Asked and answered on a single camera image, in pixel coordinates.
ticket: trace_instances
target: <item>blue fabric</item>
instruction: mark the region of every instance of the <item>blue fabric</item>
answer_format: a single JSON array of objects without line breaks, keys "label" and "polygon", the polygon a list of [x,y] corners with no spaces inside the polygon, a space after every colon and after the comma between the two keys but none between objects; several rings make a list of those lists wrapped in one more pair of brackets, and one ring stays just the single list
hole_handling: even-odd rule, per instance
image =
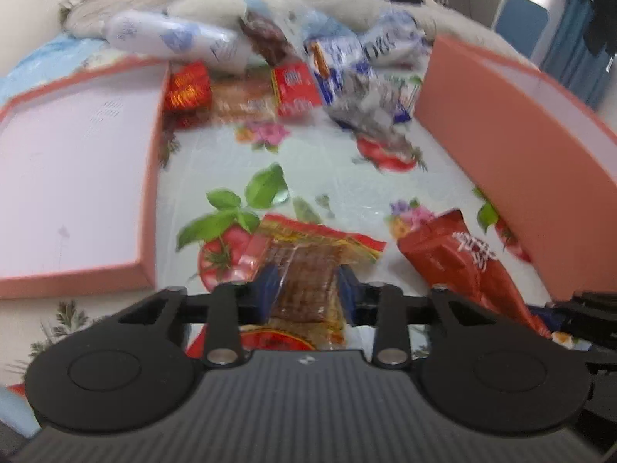
[{"label": "blue fabric", "polygon": [[105,43],[104,40],[58,35],[22,59],[6,77],[0,78],[0,106],[14,95],[72,74]]},{"label": "blue fabric", "polygon": [[531,57],[548,22],[548,11],[529,0],[508,0],[495,31],[525,57]]},{"label": "blue fabric", "polygon": [[583,34],[592,15],[589,0],[568,0],[541,69],[595,109],[609,81],[610,56],[602,51],[594,57],[585,46]]}]

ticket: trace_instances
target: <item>circular pad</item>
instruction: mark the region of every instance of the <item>circular pad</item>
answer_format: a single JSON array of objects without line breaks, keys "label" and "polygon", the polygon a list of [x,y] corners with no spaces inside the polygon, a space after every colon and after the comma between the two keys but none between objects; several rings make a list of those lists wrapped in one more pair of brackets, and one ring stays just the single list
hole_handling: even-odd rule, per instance
[{"label": "circular pad", "polygon": [[578,356],[517,326],[469,326],[436,343],[420,374],[429,400],[462,425],[512,436],[578,415],[591,378]]},{"label": "circular pad", "polygon": [[188,396],[192,361],[142,325],[96,326],[35,358],[25,379],[42,423],[109,433],[158,421]]},{"label": "circular pad", "polygon": [[69,377],[85,390],[113,391],[140,375],[140,360],[130,353],[102,350],[82,355],[69,368]]}]

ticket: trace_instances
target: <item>pink box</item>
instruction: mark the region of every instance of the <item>pink box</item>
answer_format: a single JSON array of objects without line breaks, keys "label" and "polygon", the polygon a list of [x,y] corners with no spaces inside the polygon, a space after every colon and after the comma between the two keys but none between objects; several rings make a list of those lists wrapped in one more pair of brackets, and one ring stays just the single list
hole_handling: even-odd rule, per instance
[{"label": "pink box", "polygon": [[13,175],[0,178],[6,200],[0,298],[155,286],[158,143],[168,80],[166,63],[131,59],[5,105],[0,168]]},{"label": "pink box", "polygon": [[617,291],[617,137],[572,93],[440,37],[415,116],[488,196],[554,300]]}]

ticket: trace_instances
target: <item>metal screw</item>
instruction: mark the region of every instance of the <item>metal screw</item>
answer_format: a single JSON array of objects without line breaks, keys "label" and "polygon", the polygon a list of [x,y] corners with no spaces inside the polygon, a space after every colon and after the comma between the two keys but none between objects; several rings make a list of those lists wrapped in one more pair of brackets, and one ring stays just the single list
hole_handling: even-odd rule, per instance
[{"label": "metal screw", "polygon": [[405,362],[408,356],[398,348],[386,348],[377,354],[377,360],[388,365],[399,365]]},{"label": "metal screw", "polygon": [[211,363],[227,365],[238,360],[238,354],[229,348],[216,348],[206,355]]}]

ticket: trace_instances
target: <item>black ribbed plate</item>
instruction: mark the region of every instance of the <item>black ribbed plate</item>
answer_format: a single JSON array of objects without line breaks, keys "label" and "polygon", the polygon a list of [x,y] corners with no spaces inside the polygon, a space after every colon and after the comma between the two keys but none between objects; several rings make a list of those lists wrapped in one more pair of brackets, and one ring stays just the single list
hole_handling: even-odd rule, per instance
[{"label": "black ribbed plate", "polygon": [[586,463],[601,455],[570,429],[499,437],[455,424],[409,377],[360,351],[255,351],[205,375],[166,419],[110,436],[45,428],[16,463]]}]

